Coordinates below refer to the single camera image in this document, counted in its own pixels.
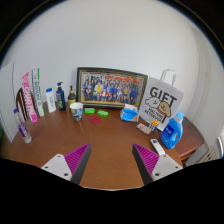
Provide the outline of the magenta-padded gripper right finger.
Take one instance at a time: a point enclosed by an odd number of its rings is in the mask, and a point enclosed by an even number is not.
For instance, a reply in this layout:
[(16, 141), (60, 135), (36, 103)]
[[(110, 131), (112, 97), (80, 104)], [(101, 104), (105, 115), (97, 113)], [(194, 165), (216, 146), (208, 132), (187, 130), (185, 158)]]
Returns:
[(133, 145), (132, 153), (145, 185), (182, 169), (169, 155), (159, 155), (138, 144)]

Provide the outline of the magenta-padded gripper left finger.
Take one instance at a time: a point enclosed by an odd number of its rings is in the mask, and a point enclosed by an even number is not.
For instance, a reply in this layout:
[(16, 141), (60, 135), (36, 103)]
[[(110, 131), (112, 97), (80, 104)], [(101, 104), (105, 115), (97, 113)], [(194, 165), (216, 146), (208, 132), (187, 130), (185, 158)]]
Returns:
[(42, 169), (79, 185), (91, 155), (91, 145), (85, 144), (66, 155), (56, 154)]

